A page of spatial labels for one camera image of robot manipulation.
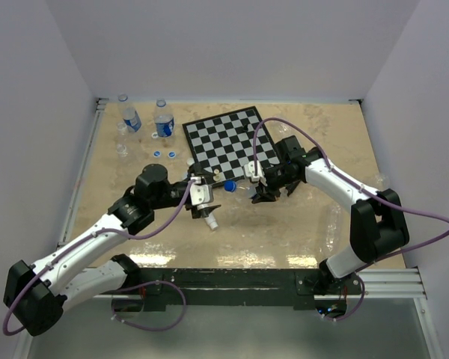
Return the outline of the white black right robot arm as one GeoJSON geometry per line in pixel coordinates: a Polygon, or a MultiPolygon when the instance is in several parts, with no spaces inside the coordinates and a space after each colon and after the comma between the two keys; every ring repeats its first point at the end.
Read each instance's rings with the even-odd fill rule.
{"type": "Polygon", "coordinates": [[[329,161],[319,147],[305,150],[295,136],[276,145],[279,162],[264,168],[257,159],[244,165],[245,177],[256,186],[253,203],[275,202],[283,188],[301,182],[327,194],[350,215],[349,244],[319,264],[318,284],[334,294],[345,278],[409,242],[398,194],[356,182],[329,161]]]}

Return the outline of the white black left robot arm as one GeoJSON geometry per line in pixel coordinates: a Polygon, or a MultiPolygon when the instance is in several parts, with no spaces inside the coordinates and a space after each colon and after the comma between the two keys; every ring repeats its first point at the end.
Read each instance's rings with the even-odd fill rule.
{"type": "Polygon", "coordinates": [[[191,165],[185,179],[171,183],[166,167],[144,167],[123,195],[83,234],[43,259],[23,260],[10,267],[3,302],[8,308],[2,324],[6,336],[15,317],[32,336],[48,331],[68,310],[105,292],[132,293],[140,284],[138,265],[127,255],[88,266],[129,239],[145,240],[161,233],[181,209],[193,218],[206,218],[215,209],[212,184],[217,170],[191,165]]]}

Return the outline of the clear bottle without label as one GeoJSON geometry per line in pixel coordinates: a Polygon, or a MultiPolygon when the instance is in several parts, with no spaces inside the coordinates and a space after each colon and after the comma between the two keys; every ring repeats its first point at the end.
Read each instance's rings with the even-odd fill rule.
{"type": "Polygon", "coordinates": [[[275,140],[281,140],[293,134],[293,128],[281,121],[270,121],[269,131],[275,140]]]}

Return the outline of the Pepsi labelled bottle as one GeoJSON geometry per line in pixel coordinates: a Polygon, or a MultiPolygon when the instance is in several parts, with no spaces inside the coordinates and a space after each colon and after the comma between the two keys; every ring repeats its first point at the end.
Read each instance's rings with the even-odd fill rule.
{"type": "Polygon", "coordinates": [[[247,181],[236,181],[233,193],[244,200],[252,200],[257,194],[257,184],[247,181]]]}

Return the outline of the blue cap of Pepsi bottle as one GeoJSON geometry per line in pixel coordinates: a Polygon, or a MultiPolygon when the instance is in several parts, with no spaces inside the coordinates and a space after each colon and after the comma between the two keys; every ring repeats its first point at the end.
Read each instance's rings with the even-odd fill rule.
{"type": "Polygon", "coordinates": [[[236,191],[236,182],[232,180],[227,180],[224,182],[224,190],[227,192],[235,192],[236,191]]]}

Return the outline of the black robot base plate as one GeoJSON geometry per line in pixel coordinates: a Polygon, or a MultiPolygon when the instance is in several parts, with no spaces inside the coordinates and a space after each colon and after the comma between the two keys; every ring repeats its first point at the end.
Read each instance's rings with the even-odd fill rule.
{"type": "Polygon", "coordinates": [[[314,310],[337,305],[361,294],[352,274],[325,282],[318,269],[170,269],[142,268],[125,288],[149,283],[130,292],[108,291],[119,311],[163,311],[181,305],[220,307],[291,307],[314,310]]]}

